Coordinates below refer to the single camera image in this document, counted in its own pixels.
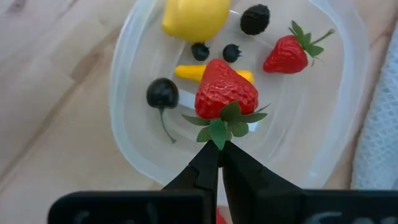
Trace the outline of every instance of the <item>lemon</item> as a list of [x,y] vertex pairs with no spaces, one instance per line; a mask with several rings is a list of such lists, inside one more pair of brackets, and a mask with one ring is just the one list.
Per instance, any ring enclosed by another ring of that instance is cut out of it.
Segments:
[[168,0],[163,30],[189,42],[204,42],[224,26],[231,0]]

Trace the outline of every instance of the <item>clear plastic bowl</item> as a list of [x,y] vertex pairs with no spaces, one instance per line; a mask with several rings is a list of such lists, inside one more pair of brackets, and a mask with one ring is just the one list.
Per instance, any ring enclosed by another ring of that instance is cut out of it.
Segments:
[[[259,36],[244,35],[240,14],[258,3],[269,6],[271,23]],[[195,114],[198,85],[174,75],[176,65],[197,62],[190,43],[163,32],[164,4],[165,0],[137,0],[116,47],[110,90],[112,129],[121,152],[138,171],[161,184],[178,175],[203,146],[195,142],[200,128],[181,117]],[[277,40],[289,34],[291,20],[313,38],[330,28],[338,32],[320,44],[324,63],[317,61],[295,75],[265,74],[262,63]],[[269,116],[233,142],[294,184],[321,188],[352,133],[367,74],[367,32],[351,1],[233,1],[228,23],[206,43],[211,55],[204,63],[220,58],[225,45],[238,44],[243,57],[233,67],[251,70],[260,106],[271,103]],[[180,89],[180,106],[165,114],[175,144],[162,129],[159,112],[146,103],[146,89],[158,77],[173,79]],[[227,205],[221,175],[219,185],[218,203]]]

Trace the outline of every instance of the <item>wooden floor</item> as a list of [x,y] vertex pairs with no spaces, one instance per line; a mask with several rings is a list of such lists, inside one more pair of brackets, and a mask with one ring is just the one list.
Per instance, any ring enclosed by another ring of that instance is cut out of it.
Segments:
[[[368,28],[372,54],[356,120],[359,130],[397,20],[398,1],[353,1]],[[74,190],[161,188],[123,158],[109,125],[109,66],[133,4],[0,2],[1,224],[45,223],[51,203]],[[327,188],[349,187],[355,144],[356,138]]]

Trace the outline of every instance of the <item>strawberry stem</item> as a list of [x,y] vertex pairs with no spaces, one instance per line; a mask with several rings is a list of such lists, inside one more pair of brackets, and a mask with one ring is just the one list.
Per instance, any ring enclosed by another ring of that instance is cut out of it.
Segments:
[[163,130],[166,132],[167,136],[170,138],[171,142],[174,144],[177,142],[177,140],[175,140],[167,131],[166,126],[164,125],[164,120],[163,120],[163,114],[164,114],[164,108],[159,108],[159,113],[160,113],[160,120],[162,122],[162,127]]
[[314,41],[311,43],[311,45],[315,45],[323,40],[325,40],[328,36],[334,34],[336,31],[334,29],[330,29],[325,35],[323,35],[321,38],[319,38],[318,40]]

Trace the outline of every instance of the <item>red object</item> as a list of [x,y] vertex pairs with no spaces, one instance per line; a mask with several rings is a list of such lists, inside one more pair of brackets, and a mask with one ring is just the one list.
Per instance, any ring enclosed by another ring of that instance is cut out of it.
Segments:
[[215,119],[226,105],[238,101],[242,114],[251,114],[258,107],[259,93],[245,78],[238,75],[227,62],[214,59],[206,67],[195,99],[199,117]]
[[217,224],[226,224],[225,219],[220,215],[220,210],[217,208],[217,213],[216,213],[216,223]]
[[287,35],[278,40],[263,69],[267,73],[294,74],[301,72],[307,65],[307,54],[300,42],[294,35]]

